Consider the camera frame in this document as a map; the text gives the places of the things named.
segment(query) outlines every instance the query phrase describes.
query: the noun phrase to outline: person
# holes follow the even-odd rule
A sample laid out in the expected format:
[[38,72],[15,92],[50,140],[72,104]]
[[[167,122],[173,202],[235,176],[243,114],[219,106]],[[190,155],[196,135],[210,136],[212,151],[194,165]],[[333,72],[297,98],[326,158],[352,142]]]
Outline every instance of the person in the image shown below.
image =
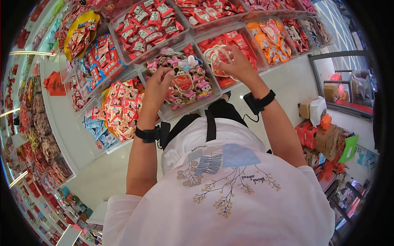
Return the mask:
[[[225,49],[234,62],[219,68],[264,98],[269,89],[248,59],[236,47]],[[147,82],[139,129],[154,129],[173,77],[172,69],[159,68]],[[282,107],[273,100],[261,112],[268,154],[227,100],[208,107],[212,140],[207,118],[197,114],[174,126],[159,182],[156,144],[134,137],[126,194],[108,200],[104,245],[328,245],[334,211]]]

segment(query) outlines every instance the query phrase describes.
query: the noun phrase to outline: printed graphic on shirt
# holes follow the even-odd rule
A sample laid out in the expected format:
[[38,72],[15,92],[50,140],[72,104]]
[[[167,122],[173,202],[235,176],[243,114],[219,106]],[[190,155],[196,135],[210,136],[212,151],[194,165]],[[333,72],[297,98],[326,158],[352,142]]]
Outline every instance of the printed graphic on shirt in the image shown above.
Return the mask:
[[261,162],[250,149],[237,144],[226,144],[223,148],[205,148],[203,149],[203,155],[201,155],[200,150],[197,150],[198,154],[190,153],[192,155],[188,155],[188,163],[177,167],[177,169],[182,169],[177,172],[177,179],[186,179],[182,183],[184,186],[198,186],[204,178],[203,174],[206,176],[205,179],[209,179],[207,175],[217,174],[222,162],[223,169],[231,168],[232,172],[230,174],[223,173],[223,177],[220,179],[212,179],[204,185],[201,193],[195,194],[193,197],[193,201],[200,204],[207,196],[218,196],[218,200],[212,205],[219,210],[218,215],[225,218],[231,215],[235,195],[240,192],[240,189],[252,195],[254,193],[253,189],[258,189],[258,185],[264,182],[276,191],[281,189],[271,173],[266,173],[257,167]]
[[223,147],[223,168],[240,167],[260,164],[256,154],[246,147],[238,144],[226,144]]

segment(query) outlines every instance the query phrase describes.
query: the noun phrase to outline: red bag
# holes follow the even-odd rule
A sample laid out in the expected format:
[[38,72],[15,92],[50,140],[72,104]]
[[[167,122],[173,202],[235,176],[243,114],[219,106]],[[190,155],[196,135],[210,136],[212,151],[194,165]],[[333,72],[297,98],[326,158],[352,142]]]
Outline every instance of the red bag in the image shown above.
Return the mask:
[[48,78],[44,79],[44,85],[51,96],[66,95],[66,89],[61,82],[60,72],[53,71]]

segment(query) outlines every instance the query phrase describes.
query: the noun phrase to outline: leg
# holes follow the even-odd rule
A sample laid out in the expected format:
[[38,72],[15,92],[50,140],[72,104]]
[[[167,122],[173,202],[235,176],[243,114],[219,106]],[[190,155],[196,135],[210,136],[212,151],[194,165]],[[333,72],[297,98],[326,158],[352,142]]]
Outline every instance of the leg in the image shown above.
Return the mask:
[[176,137],[176,135],[178,135],[183,129],[185,129],[188,125],[190,125],[195,119],[199,117],[201,117],[199,114],[189,114],[183,116],[170,131],[167,143],[169,143],[174,137]]
[[226,100],[223,98],[209,105],[208,109],[211,111],[214,118],[226,118],[234,120],[248,127],[234,106],[226,102]]

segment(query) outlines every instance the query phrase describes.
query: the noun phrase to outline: hand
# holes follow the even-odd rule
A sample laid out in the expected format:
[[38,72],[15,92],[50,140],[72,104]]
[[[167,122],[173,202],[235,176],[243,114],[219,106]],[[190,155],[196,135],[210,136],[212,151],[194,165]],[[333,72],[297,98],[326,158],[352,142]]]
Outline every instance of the hand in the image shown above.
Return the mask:
[[167,96],[168,87],[174,79],[172,68],[160,67],[147,81],[141,114],[156,120],[157,112]]
[[226,64],[221,61],[219,62],[219,69],[248,86],[255,98],[265,97],[269,93],[269,89],[253,69],[246,56],[235,46],[225,46],[224,49],[232,52],[229,57],[233,62],[232,64]]
[[249,88],[254,84],[261,84],[262,80],[257,72],[253,69],[250,61],[244,54],[235,46],[225,46],[225,50],[232,52],[229,55],[233,60],[232,64],[226,64],[222,61],[219,62],[219,69],[225,71],[227,74],[239,79]]

